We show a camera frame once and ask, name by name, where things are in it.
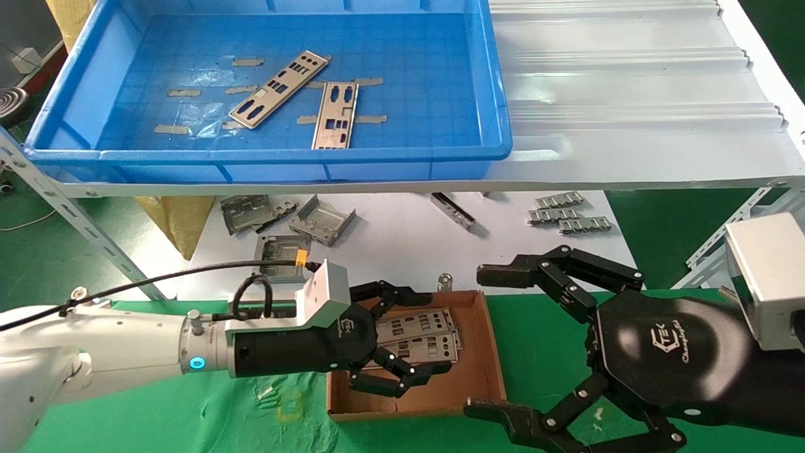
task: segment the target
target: cardboard box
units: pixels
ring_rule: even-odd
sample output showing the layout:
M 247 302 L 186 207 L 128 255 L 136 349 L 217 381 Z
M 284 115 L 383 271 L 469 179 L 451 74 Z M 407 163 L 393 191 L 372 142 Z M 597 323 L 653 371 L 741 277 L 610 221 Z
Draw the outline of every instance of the cardboard box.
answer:
M 459 361 L 443 375 L 433 376 L 427 385 L 412 387 L 402 398 L 381 397 L 350 390 L 348 372 L 331 372 L 327 377 L 327 413 L 336 422 L 377 418 L 423 417 L 461 414 L 467 397 L 505 400 L 497 344 L 489 320 L 484 294 L 477 291 L 435 293 L 426 310 L 447 307 L 456 319 L 464 341 Z M 386 316 L 393 318 L 422 308 L 395 306 Z M 365 373 L 396 379 L 385 370 Z

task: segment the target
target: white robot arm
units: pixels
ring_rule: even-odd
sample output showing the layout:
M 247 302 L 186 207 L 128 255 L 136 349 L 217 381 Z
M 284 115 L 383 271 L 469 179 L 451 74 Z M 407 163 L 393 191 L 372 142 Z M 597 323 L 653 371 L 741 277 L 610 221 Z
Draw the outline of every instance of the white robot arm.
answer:
M 384 298 L 387 293 L 393 297 Z M 381 298 L 380 310 L 354 303 L 374 297 Z M 394 304 L 426 305 L 430 294 L 385 282 L 351 289 L 346 269 L 325 260 L 295 293 L 294 317 L 271 317 L 267 283 L 266 299 L 264 309 L 235 307 L 231 314 L 190 310 L 175 316 L 86 305 L 29 306 L 0 314 L 2 451 L 21 450 L 51 404 L 186 373 L 228 370 L 241 377 L 347 369 L 353 389 L 400 397 L 450 368 L 450 363 L 411 366 L 389 359 L 390 353 L 377 346 L 377 318 Z M 46 311 L 51 314 L 32 319 Z M 342 325 L 353 329 L 342 331 Z M 400 381 L 362 375 L 370 360 Z

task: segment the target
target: blue crate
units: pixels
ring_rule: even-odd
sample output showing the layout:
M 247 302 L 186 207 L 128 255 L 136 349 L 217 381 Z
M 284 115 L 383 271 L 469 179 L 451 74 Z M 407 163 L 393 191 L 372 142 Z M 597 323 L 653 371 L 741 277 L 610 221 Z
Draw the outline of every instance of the blue crate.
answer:
M 296 120 L 321 90 L 304 88 L 254 130 L 222 127 L 248 96 L 227 88 L 262 85 L 303 50 L 332 56 L 314 80 L 382 77 L 356 114 L 388 121 L 312 150 L 315 126 Z M 100 0 L 25 152 L 86 182 L 290 184 L 479 179 L 511 147 L 487 0 Z

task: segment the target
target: metal shelf frame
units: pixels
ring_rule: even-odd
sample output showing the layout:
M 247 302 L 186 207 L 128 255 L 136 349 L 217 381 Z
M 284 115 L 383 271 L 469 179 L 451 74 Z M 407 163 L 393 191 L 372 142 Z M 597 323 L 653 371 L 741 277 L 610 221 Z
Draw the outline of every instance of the metal shelf frame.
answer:
M 771 187 L 792 188 L 788 201 L 766 213 L 805 199 L 805 106 L 738 0 L 490 5 L 514 150 L 480 181 L 65 182 L 68 175 L 36 168 L 2 129 L 0 158 L 133 281 L 146 276 L 77 198 L 737 187 L 761 188 L 761 196 Z M 689 260 L 695 275 L 683 287 L 716 265 L 718 254 L 704 258 L 706 249 Z M 143 292 L 164 298 L 153 285 Z

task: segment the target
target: cable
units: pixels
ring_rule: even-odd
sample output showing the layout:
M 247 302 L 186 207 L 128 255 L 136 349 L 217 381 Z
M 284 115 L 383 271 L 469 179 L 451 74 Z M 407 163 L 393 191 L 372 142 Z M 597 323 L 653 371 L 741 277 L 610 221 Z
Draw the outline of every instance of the cable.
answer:
M 126 291 L 127 289 L 139 288 L 140 286 L 150 285 L 157 281 L 169 280 L 171 278 L 176 278 L 178 276 L 186 276 L 199 272 L 216 271 L 219 269 L 250 268 L 252 266 L 296 266 L 296 265 L 297 265 L 296 261 L 293 260 L 252 260 L 252 261 L 234 261 L 232 263 L 210 264 L 209 266 L 199 266 L 198 268 L 184 269 L 183 271 L 173 272 L 161 276 L 155 276 L 152 278 L 146 278 L 143 281 L 135 281 L 126 285 L 115 286 L 114 288 L 100 291 L 99 293 L 90 294 L 86 297 L 82 297 L 81 299 L 70 299 L 69 301 L 65 302 L 62 305 L 49 308 L 37 314 L 32 314 L 27 318 L 18 319 L 17 321 L 3 324 L 2 326 L 0 326 L 0 332 L 28 324 L 29 322 L 45 318 L 46 316 L 50 316 L 51 314 L 54 313 L 64 313 L 65 310 L 67 310 L 68 308 L 83 304 L 84 302 L 92 301 L 93 299 L 100 299 L 102 297 L 111 296 L 112 294 L 115 293 L 120 293 L 121 291 Z M 300 267 L 304 267 L 310 272 L 316 272 L 321 267 L 321 264 L 308 261 L 307 263 L 304 263 L 304 265 Z
M 232 315 L 238 321 L 245 321 L 248 319 L 248 315 L 239 311 L 241 306 L 241 298 L 243 297 L 243 293 L 255 283 L 259 283 L 262 287 L 266 290 L 266 296 L 263 299 L 263 316 L 266 318 L 271 316 L 271 306 L 274 302 L 274 290 L 271 288 L 271 283 L 268 281 L 268 277 L 262 274 L 255 274 L 253 276 L 247 277 L 243 283 L 239 287 L 237 287 L 237 291 L 235 295 L 232 297 Z
M 11 227 L 11 228 L 0 228 L 0 233 L 7 233 L 7 232 L 9 232 L 9 231 L 17 231 L 17 230 L 22 230 L 23 228 L 25 228 L 25 227 L 30 227 L 31 225 L 33 225 L 33 224 L 35 224 L 35 223 L 42 222 L 43 220 L 48 220 L 48 219 L 49 219 L 50 217 L 52 217 L 52 216 L 53 216 L 53 214 L 55 214 L 55 213 L 56 213 L 56 210 L 52 210 L 50 214 L 48 214 L 48 215 L 46 215 L 46 216 L 44 216 L 44 217 L 41 217 L 41 218 L 37 218 L 36 220 L 32 220 L 32 221 L 30 221 L 30 222 L 28 222 L 28 223 L 24 223 L 24 224 L 22 224 L 22 225 L 13 226 L 13 227 Z

